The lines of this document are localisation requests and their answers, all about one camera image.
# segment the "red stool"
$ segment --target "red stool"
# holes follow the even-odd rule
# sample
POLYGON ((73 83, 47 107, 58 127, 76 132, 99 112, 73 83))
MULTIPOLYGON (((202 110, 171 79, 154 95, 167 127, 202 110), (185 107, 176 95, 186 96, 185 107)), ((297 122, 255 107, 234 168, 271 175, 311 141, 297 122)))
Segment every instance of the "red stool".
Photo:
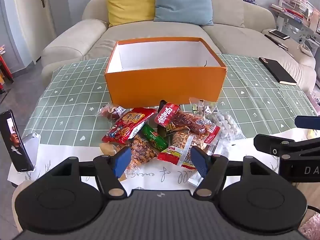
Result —
MULTIPOLYGON (((2 63, 2 64, 0 64, 0 69, 1 69, 2 73, 4 74, 4 76, 7 79, 9 79, 13 83, 13 76, 12 76, 7 64, 5 63, 2 55, 0 55, 0 63, 2 63)), ((0 84, 0 94, 3 94, 4 92, 5 92, 5 90, 4 90, 3 86, 0 84)))

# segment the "door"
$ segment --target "door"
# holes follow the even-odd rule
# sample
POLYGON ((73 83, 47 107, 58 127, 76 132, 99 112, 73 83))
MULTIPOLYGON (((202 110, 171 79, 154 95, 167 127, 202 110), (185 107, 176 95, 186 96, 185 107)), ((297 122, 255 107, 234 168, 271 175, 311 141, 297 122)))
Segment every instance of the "door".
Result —
POLYGON ((56 38, 48 0, 15 0, 22 34, 33 62, 43 49, 56 38))

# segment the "sofa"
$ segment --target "sofa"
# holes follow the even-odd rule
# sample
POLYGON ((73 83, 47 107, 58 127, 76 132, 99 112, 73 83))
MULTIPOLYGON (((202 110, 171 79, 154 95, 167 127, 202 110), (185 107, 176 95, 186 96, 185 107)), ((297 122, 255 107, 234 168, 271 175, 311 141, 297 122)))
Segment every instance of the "sofa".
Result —
POLYGON ((275 29, 274 16, 265 8, 243 0, 212 0, 214 25, 142 21, 109 26, 106 0, 91 0, 82 21, 52 41, 42 53, 42 78, 47 86, 57 68, 82 60, 109 57, 119 40, 146 37, 201 37, 219 54, 277 60, 304 92, 316 82, 313 57, 303 54, 292 39, 282 41, 286 51, 264 35, 275 29))

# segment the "door handle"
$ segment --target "door handle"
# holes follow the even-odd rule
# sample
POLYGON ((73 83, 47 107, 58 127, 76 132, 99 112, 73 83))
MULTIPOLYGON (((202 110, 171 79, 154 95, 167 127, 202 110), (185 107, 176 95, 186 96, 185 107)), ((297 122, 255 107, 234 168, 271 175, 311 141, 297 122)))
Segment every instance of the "door handle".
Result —
POLYGON ((44 0, 41 0, 42 2, 42 7, 45 8, 44 0))

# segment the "black notebook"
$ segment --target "black notebook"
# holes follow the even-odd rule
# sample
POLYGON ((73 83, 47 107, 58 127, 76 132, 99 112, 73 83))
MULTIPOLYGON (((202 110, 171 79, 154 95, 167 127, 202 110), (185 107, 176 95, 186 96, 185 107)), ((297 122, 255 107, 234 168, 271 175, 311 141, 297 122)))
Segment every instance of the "black notebook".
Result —
POLYGON ((276 60, 260 57, 259 60, 271 72, 280 84, 296 86, 296 81, 276 60))

